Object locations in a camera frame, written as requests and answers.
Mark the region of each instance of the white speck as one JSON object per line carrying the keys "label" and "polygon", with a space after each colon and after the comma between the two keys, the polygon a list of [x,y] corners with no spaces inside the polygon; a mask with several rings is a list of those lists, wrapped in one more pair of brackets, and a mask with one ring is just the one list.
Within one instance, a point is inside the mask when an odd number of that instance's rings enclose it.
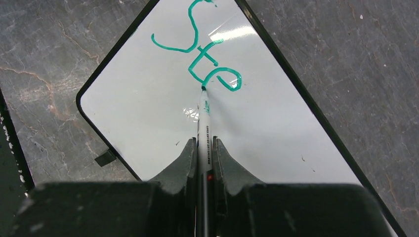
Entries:
{"label": "white speck", "polygon": [[22,206],[19,208],[19,210],[17,211],[17,214],[20,215],[23,212],[25,212],[30,206],[32,206],[35,202],[30,199],[27,198],[25,200],[23,200]]}
{"label": "white speck", "polygon": [[4,129],[4,133],[5,133],[5,135],[6,135],[6,141],[9,141],[10,137],[9,137],[8,132],[7,132],[7,128],[6,128],[6,126],[3,126],[3,129]]}
{"label": "white speck", "polygon": [[291,227],[291,230],[293,232],[296,232],[297,229],[295,228],[295,221],[293,217],[287,211],[284,211],[284,216],[285,216],[285,219],[288,221],[288,225]]}
{"label": "white speck", "polygon": [[29,230],[31,231],[31,233],[35,233],[35,232],[37,232],[38,230],[42,229],[42,227],[43,227],[43,223],[38,223],[38,224],[36,224],[36,225],[31,226],[31,227],[29,228]]}
{"label": "white speck", "polygon": [[82,217],[81,216],[78,216],[77,219],[76,219],[77,225],[80,223],[81,220],[82,220]]}

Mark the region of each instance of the stone tabletop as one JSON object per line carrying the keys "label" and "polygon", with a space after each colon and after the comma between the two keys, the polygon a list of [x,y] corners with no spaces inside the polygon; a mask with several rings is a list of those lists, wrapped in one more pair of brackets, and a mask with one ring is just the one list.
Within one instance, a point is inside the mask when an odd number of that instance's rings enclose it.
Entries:
{"label": "stone tabletop", "polygon": [[[419,2],[247,0],[408,236],[419,230]],[[35,184],[134,180],[76,93],[147,0],[0,2],[0,87]]]}

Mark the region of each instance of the dry erase marker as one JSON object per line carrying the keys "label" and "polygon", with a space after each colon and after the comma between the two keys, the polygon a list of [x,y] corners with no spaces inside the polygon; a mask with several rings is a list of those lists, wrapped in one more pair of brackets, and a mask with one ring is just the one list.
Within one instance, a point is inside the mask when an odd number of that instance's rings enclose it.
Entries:
{"label": "dry erase marker", "polygon": [[212,171],[212,136],[210,102],[202,86],[198,119],[198,198],[196,236],[214,237],[214,178]]}

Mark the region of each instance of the black edge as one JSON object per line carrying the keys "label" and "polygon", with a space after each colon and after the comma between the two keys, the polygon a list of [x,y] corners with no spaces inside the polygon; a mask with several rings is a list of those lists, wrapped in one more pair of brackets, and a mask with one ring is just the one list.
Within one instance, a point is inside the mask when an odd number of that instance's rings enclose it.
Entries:
{"label": "black edge", "polygon": [[159,0],[150,0],[144,7],[144,9],[140,12],[140,14],[136,17],[136,19],[131,23],[128,29],[122,34],[121,38],[117,41],[115,46],[109,51],[100,65],[94,70],[93,74],[89,77],[86,83],[82,86],[80,91],[78,91],[76,96],[76,105],[77,109],[79,110],[82,117],[89,123],[89,125],[93,128],[93,130],[99,135],[99,137],[106,143],[109,147],[111,152],[113,152],[116,157],[124,164],[124,166],[130,171],[130,173],[137,179],[141,180],[140,177],[131,169],[131,167],[127,164],[127,162],[122,158],[122,156],[116,151],[116,149],[111,145],[111,143],[103,136],[103,134],[97,129],[97,127],[91,122],[91,120],[86,116],[83,112],[82,105],[80,100],[86,90],[90,87],[90,85],[94,82],[94,80],[100,75],[100,73],[105,69],[106,65],[111,61],[111,59],[115,56],[115,54],[120,50],[123,44],[131,37],[131,35],[136,31],[138,26],[141,22],[147,17],[148,13],[154,8],[154,6],[159,2]]}
{"label": "black edge", "polygon": [[116,155],[111,150],[108,149],[107,151],[105,151],[105,153],[101,154],[94,160],[100,167],[104,167],[105,165],[113,162],[116,159],[117,159]]}
{"label": "black edge", "polygon": [[14,158],[16,159],[16,165],[19,170],[22,171],[20,175],[23,176],[25,182],[23,183],[26,192],[29,192],[35,187],[34,180],[32,178],[31,171],[29,170],[29,166],[26,163],[25,156],[23,155],[22,147],[20,146],[19,139],[17,138],[17,133],[14,128],[12,119],[10,117],[9,109],[7,108],[6,101],[4,100],[3,93],[0,90],[0,114],[3,117],[2,125],[6,127],[7,133],[9,135],[9,142],[13,145],[10,151],[14,154]]}
{"label": "black edge", "polygon": [[355,176],[358,178],[358,180],[361,182],[361,184],[368,189],[372,195],[377,199],[379,202],[382,211],[384,213],[384,216],[386,217],[387,221],[393,228],[393,230],[396,232],[398,236],[406,236],[403,229],[400,227],[399,223],[397,223],[394,216],[391,214],[390,210],[387,208],[385,203],[382,201],[381,197],[378,195],[372,184],[369,182],[368,178],[365,176],[364,172],[362,172],[361,168],[355,161],[355,159],[352,157],[349,150],[346,148],[346,146],[343,144],[342,140],[339,138],[339,136],[336,134],[335,130],[333,129],[332,125],[329,123],[327,118],[324,116],[322,111],[320,110],[319,106],[317,106],[316,102],[314,102],[314,99],[311,97],[311,95],[308,93],[308,90],[304,87],[303,83],[298,78],[297,74],[292,69],[291,65],[288,63],[288,61],[285,59],[279,48],[276,46],[276,43],[272,40],[269,33],[265,30],[265,28],[262,26],[261,22],[258,20],[256,14],[252,11],[250,6],[247,4],[245,0],[235,0],[239,8],[242,10],[242,12],[246,15],[247,19],[251,23],[251,25],[254,27],[256,32],[259,34],[259,36],[262,38],[265,45],[268,47],[269,51],[272,53],[272,55],[275,57],[281,68],[284,70],[285,74],[287,74],[290,81],[293,83],[294,87],[299,92],[300,96],[303,98],[303,100],[306,102],[308,107],[310,108],[311,112],[314,114],[316,119],[319,121],[320,125],[323,127],[323,129],[326,131],[329,138],[332,140],[336,148],[339,150],[340,154],[345,159],[346,163],[348,163],[349,167],[354,172]]}
{"label": "black edge", "polygon": [[[369,182],[368,178],[362,172],[361,168],[356,163],[355,159],[352,157],[348,149],[345,147],[341,139],[338,137],[336,132],[333,130],[332,126],[326,119],[326,117],[321,112],[320,108],[314,102],[311,95],[308,93],[307,89],[304,87],[288,61],[286,61],[283,54],[280,52],[278,47],[276,46],[275,42],[272,40],[268,32],[262,26],[262,24],[257,19],[255,13],[251,10],[249,5],[245,2],[245,0],[235,0],[239,8],[242,10],[244,15],[247,17],[251,25],[254,27],[256,32],[259,34],[265,45],[268,47],[269,51],[272,53],[274,58],[277,60],[281,68],[284,70],[285,74],[289,77],[291,83],[299,92],[300,96],[306,102],[308,107],[310,108],[311,112],[314,114],[316,119],[319,121],[320,125],[326,131],[327,135],[330,137],[336,148],[339,150],[345,161],[348,163],[349,167],[354,172],[355,176],[359,179],[361,184],[367,188],[372,195],[377,199],[379,202],[384,216],[386,217],[389,224],[392,226],[393,230],[399,236],[406,236],[403,229],[397,223],[394,216],[391,214],[390,210],[387,208],[385,203],[382,201],[372,184]],[[136,178],[139,179],[138,175],[131,169],[131,167],[125,162],[125,160],[118,154],[115,148],[109,143],[109,141],[103,136],[103,134],[97,129],[97,127],[90,121],[90,119],[86,116],[83,112],[83,109],[80,104],[80,99],[89,86],[94,82],[94,80],[99,76],[102,70],[108,65],[111,59],[115,56],[118,50],[123,46],[123,44],[129,39],[129,37],[135,32],[137,27],[141,24],[141,22],[147,17],[150,11],[154,8],[154,6],[159,2],[159,0],[150,0],[144,9],[140,12],[140,14],[136,17],[133,23],[128,27],[128,29],[124,32],[122,37],[118,40],[115,46],[109,51],[106,57],[103,59],[102,63],[96,68],[93,74],[89,77],[87,82],[82,86],[80,91],[77,93],[76,96],[76,105],[83,116],[83,118],[90,124],[90,126],[94,129],[94,131],[99,135],[99,137],[108,145],[109,149],[117,155],[117,157],[121,160],[121,162],[127,167],[127,169],[131,172],[131,174]]]}

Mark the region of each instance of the small black tab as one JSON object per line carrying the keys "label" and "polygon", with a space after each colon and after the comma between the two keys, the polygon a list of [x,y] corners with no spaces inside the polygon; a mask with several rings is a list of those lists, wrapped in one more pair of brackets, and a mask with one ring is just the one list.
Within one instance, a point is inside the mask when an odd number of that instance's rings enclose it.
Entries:
{"label": "small black tab", "polygon": [[94,159],[100,167],[103,167],[114,160],[116,160],[116,155],[108,149],[105,153],[101,154],[98,158]]}

